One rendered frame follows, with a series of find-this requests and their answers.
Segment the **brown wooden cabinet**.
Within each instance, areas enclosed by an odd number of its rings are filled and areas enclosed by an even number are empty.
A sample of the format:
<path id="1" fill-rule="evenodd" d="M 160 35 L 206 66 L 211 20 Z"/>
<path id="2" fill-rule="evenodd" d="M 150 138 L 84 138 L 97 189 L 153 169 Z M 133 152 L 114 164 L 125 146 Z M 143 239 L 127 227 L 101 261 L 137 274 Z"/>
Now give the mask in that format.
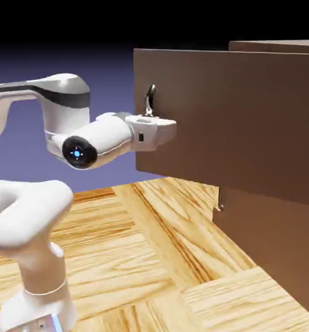
<path id="1" fill-rule="evenodd" d="M 309 312 L 309 40 L 232 41 L 215 224 Z"/>

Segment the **brown cabinet door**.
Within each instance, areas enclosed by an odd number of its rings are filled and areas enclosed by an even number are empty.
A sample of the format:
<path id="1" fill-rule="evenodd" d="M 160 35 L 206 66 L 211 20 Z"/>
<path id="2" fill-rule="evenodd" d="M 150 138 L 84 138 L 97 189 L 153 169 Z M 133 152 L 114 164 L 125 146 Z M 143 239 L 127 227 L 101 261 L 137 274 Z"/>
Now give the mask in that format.
<path id="1" fill-rule="evenodd" d="M 134 102 L 176 138 L 139 170 L 309 205 L 309 54 L 136 49 Z"/>

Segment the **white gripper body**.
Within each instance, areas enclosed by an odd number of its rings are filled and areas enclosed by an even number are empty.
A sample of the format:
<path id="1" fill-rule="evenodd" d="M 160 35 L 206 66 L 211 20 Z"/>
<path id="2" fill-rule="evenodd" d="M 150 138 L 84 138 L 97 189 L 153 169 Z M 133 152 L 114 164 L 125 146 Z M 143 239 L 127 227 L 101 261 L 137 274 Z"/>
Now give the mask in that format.
<path id="1" fill-rule="evenodd" d="M 156 134 L 154 138 L 154 149 L 170 142 L 177 133 L 177 122 L 171 119 L 156 118 Z"/>

